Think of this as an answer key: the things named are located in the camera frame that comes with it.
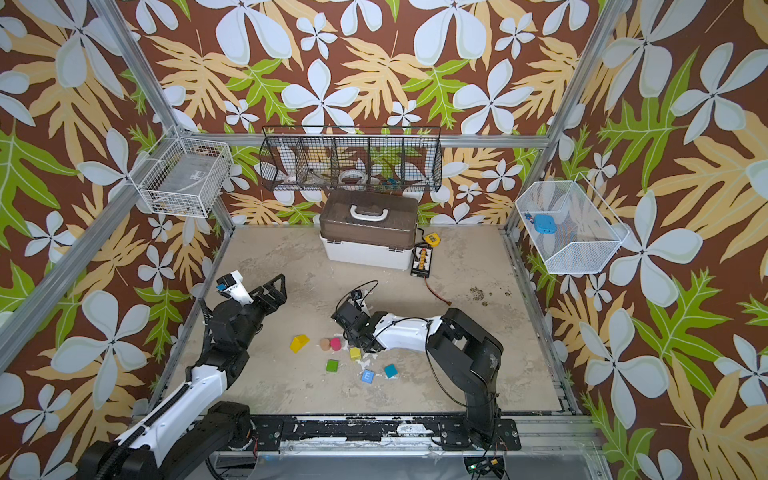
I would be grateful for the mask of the blue letter cube block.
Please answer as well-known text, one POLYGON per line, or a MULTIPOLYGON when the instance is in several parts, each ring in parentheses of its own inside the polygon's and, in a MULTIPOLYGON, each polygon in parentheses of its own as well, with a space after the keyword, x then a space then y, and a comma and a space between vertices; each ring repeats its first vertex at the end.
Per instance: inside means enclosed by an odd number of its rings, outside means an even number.
POLYGON ((365 369, 361 374, 361 380, 366 384, 372 384, 375 379, 375 373, 371 370, 365 369))

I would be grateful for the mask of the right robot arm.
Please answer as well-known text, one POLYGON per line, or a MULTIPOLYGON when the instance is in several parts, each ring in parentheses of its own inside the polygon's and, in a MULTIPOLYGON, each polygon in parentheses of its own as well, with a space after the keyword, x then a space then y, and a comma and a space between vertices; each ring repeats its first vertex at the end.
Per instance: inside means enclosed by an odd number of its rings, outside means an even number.
POLYGON ((431 370, 443 374, 463 394, 451 400, 465 409, 463 426, 469 442, 478 448, 492 445, 497 422, 497 377, 503 346, 462 310, 450 307, 434 317, 371 313, 361 290, 350 292, 331 318, 341 327, 351 347, 365 353, 409 350, 423 353, 431 370))

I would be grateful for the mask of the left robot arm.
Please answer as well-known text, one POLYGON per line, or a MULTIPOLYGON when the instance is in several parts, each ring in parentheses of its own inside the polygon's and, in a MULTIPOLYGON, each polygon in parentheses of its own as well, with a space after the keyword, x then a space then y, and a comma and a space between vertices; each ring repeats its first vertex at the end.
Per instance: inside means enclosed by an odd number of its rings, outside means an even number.
POLYGON ((222 396, 243 372, 264 319, 286 303, 286 279, 279 274, 247 290, 234 271, 218 279, 216 290, 223 300, 215 308, 199 303, 202 350, 184 382, 115 440, 89 447, 77 478, 182 479, 218 449, 249 444, 249 407, 222 396))

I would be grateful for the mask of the yellow wedge block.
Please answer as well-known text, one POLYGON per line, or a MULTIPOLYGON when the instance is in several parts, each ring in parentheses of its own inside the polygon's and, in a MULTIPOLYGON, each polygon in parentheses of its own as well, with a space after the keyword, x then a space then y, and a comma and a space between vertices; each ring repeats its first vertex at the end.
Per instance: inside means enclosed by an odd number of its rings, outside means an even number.
POLYGON ((300 352, 304 347, 306 347, 310 342, 310 338, 307 335, 300 334, 296 335, 292 338, 290 343, 290 350, 293 353, 300 352))

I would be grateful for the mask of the teal cube block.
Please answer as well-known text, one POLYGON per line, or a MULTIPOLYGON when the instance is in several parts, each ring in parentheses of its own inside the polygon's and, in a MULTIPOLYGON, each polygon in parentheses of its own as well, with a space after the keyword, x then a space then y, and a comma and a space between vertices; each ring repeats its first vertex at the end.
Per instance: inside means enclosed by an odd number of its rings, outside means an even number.
POLYGON ((387 378, 394 378, 398 375, 398 370, 394 364, 390 364, 384 368, 384 373, 387 378))

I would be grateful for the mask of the black battery holder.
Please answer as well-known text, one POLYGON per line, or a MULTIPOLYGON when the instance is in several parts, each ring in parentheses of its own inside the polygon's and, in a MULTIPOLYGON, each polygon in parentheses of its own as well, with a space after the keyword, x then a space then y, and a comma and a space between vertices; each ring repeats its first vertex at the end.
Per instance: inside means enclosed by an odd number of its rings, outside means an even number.
POLYGON ((428 279, 431 274, 432 256, 433 248, 430 245, 416 245, 413 249, 410 274, 428 279))

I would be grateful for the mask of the brown lid storage box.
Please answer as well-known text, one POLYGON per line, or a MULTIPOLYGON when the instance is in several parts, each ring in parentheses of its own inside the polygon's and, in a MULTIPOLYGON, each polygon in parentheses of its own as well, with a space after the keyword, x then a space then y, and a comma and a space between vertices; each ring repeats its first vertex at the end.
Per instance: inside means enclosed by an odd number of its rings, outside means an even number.
POLYGON ((368 191, 332 191, 320 214, 331 261, 408 270, 417 230, 416 200, 368 191))

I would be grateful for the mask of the blue object in basket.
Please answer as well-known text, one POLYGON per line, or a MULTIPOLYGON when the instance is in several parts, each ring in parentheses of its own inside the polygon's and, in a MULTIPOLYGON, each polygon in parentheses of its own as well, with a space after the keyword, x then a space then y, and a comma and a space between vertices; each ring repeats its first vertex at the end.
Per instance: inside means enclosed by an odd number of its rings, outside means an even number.
POLYGON ((539 234, 555 234, 557 232, 557 224, 551 215, 537 214, 533 218, 533 226, 539 234))

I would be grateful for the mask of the white mesh basket right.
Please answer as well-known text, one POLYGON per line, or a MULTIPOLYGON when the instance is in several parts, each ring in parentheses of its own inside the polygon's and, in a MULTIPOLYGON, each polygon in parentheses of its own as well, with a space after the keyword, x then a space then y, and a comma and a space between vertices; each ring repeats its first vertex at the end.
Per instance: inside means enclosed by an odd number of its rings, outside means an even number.
POLYGON ((629 227, 584 176, 577 180, 536 181, 516 199, 515 205, 552 275, 598 274, 630 236, 629 227), (551 215, 557 232, 537 233, 533 226, 537 214, 551 215))

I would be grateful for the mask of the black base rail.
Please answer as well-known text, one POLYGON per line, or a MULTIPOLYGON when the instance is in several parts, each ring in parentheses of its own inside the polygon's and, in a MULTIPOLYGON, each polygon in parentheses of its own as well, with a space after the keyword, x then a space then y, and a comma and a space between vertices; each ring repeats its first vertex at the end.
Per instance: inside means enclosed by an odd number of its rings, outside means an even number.
POLYGON ((393 446, 403 439, 419 440, 444 451, 519 451, 520 436, 515 421, 497 419, 486 435, 472 429, 458 413, 415 416, 290 416, 253 415, 245 431, 228 447, 237 450, 286 452, 290 442, 337 440, 344 446, 368 444, 393 446))

